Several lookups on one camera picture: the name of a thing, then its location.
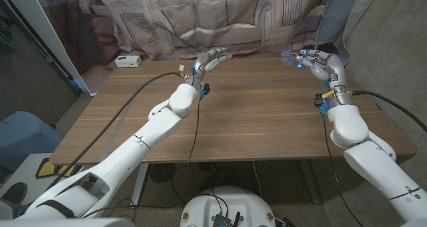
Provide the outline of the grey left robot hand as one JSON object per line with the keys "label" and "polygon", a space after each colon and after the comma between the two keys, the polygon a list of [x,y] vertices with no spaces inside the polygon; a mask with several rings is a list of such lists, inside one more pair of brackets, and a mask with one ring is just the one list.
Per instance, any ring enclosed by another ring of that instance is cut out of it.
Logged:
{"label": "grey left robot hand", "polygon": [[189,82],[194,86],[195,82],[200,82],[203,79],[206,72],[213,71],[221,62],[227,61],[232,57],[233,55],[228,54],[226,48],[215,48],[199,54],[193,64]]}

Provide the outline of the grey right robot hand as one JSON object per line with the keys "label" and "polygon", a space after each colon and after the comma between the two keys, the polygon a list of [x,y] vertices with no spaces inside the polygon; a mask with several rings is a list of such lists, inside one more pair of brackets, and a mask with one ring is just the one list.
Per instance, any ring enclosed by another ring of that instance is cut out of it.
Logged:
{"label": "grey right robot hand", "polygon": [[330,88],[346,87],[344,64],[338,55],[314,49],[301,49],[292,55],[299,68],[309,69],[319,80],[329,81]]}

